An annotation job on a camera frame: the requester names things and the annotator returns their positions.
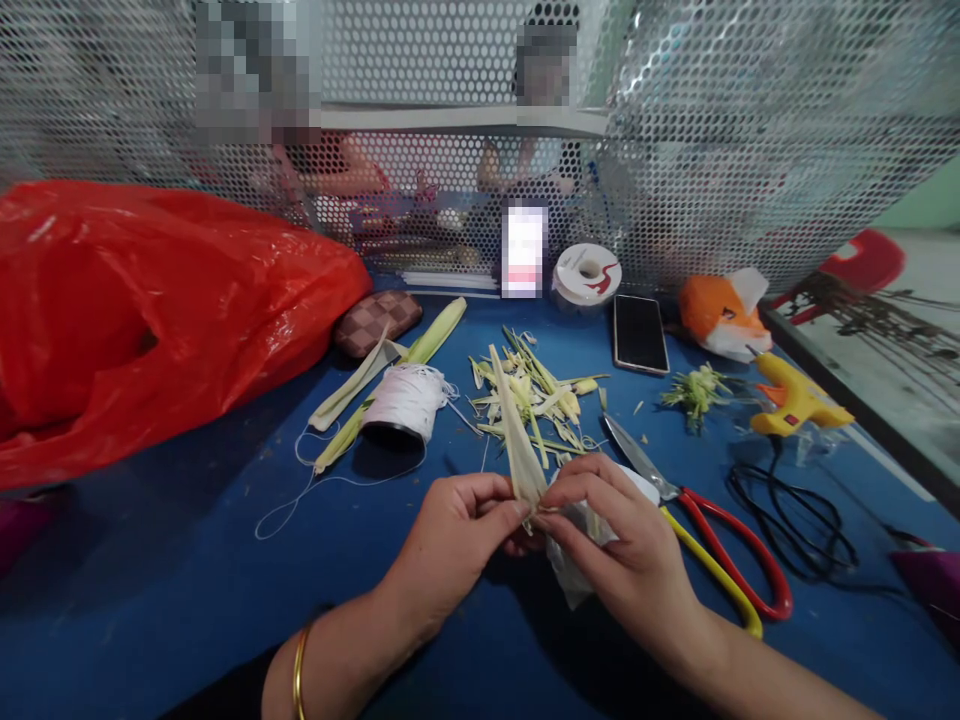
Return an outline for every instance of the yellow scissor handle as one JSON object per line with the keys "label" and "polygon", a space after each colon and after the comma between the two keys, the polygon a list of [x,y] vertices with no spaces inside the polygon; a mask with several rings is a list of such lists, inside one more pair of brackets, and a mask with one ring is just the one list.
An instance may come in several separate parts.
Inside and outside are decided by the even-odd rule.
{"label": "yellow scissor handle", "polygon": [[743,625],[746,631],[757,638],[757,640],[763,640],[763,624],[760,622],[760,616],[757,614],[756,608],[753,607],[753,603],[743,594],[740,586],[733,581],[733,578],[727,574],[726,570],[720,567],[720,564],[713,559],[713,556],[697,542],[696,538],[688,533],[683,525],[677,522],[677,519],[670,514],[666,505],[660,507],[660,512],[666,516],[670,522],[670,527],[673,528],[673,531],[683,544],[690,549],[690,552],[692,552],[700,562],[707,566],[707,570],[720,581],[723,589],[730,593],[730,597],[733,598],[734,603],[740,610],[740,617],[743,619]]}

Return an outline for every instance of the hand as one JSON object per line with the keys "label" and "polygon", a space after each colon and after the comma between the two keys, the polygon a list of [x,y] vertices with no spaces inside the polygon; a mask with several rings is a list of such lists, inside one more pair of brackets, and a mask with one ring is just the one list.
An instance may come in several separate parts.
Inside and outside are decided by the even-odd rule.
{"label": "hand", "polygon": [[586,500],[620,538],[598,547],[569,520],[541,512],[535,527],[570,556],[624,629],[661,662],[678,669],[717,662],[716,623],[687,577],[670,524],[609,457],[567,463],[540,501],[541,509]]}
{"label": "hand", "polygon": [[560,173],[554,173],[551,175],[550,179],[553,181],[554,185],[557,186],[557,190],[560,191],[560,194],[563,197],[572,195],[577,186],[573,181],[573,178],[561,177]]}
{"label": "hand", "polygon": [[427,492],[407,541],[377,591],[403,608],[421,643],[476,584],[490,556],[530,514],[494,473],[442,478]]}

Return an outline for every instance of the red scissor handle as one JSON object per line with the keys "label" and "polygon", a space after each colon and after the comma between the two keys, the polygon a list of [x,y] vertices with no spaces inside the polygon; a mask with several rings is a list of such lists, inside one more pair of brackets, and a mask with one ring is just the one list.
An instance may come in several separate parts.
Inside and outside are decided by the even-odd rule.
{"label": "red scissor handle", "polygon": [[[743,590],[743,594],[753,603],[757,612],[767,620],[789,619],[793,614],[793,593],[790,591],[790,585],[787,583],[787,576],[783,574],[783,570],[781,570],[780,565],[777,564],[776,558],[770,553],[770,550],[767,549],[763,541],[738,518],[728,513],[719,505],[714,505],[690,488],[682,488],[677,499],[687,509],[690,515],[693,516],[694,523],[707,538],[707,543],[710,545],[710,549],[713,551],[714,556],[716,556],[717,561],[723,566],[723,569],[727,571],[727,574],[733,578],[733,581],[740,589]],[[770,585],[773,588],[773,607],[767,605],[760,596],[754,592],[746,578],[743,577],[737,569],[737,566],[733,564],[733,560],[730,558],[730,555],[727,554],[723,545],[720,544],[720,538],[717,537],[713,528],[710,527],[710,523],[707,522],[707,518],[700,508],[707,510],[725,521],[740,534],[744,542],[753,550],[754,555],[757,556],[760,565],[763,567],[767,580],[770,581]]]}

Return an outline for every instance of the phone screen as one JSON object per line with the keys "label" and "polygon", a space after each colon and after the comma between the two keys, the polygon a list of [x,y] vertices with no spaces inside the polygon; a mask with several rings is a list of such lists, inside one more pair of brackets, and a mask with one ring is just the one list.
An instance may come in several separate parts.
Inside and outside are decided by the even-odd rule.
{"label": "phone screen", "polygon": [[656,300],[630,295],[614,298],[613,345],[617,365],[663,375],[670,372]]}
{"label": "phone screen", "polygon": [[504,204],[502,297],[535,298],[543,294],[546,242],[546,207],[517,200]]}

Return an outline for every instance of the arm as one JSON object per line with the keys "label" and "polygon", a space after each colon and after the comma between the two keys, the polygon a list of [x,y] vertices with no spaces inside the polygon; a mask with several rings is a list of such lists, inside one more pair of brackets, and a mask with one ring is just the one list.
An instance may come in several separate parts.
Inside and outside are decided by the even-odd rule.
{"label": "arm", "polygon": [[356,138],[344,138],[340,142],[340,154],[347,170],[341,173],[301,175],[300,181],[307,192],[315,195],[354,197],[384,192],[387,189],[377,166],[363,152]]}
{"label": "arm", "polygon": [[483,145],[480,166],[477,168],[477,190],[497,195],[510,187],[511,183],[500,177],[500,153],[491,143]]}
{"label": "arm", "polygon": [[[356,717],[390,675],[431,640],[476,584],[494,550],[530,509],[493,473],[434,482],[400,555],[370,593],[317,620],[303,653],[309,720]],[[512,541],[508,545],[516,550]],[[264,683],[264,720],[297,717],[294,660],[300,633],[277,652]]]}
{"label": "arm", "polygon": [[716,710],[733,718],[877,717],[701,605],[670,525],[610,458],[586,455],[564,465],[541,506],[581,500],[620,540],[600,548],[556,513],[533,522],[577,564],[631,637]]}
{"label": "arm", "polygon": [[525,138],[520,146],[517,175],[505,178],[500,174],[500,153],[492,144],[485,144],[480,156],[480,166],[477,168],[477,190],[491,195],[513,192],[521,196],[527,193],[537,196],[543,192],[538,183],[546,179],[557,186],[561,195],[570,195],[574,191],[575,183],[571,178],[561,177],[559,171],[554,171],[549,176],[530,177],[530,163],[535,151],[536,141]]}

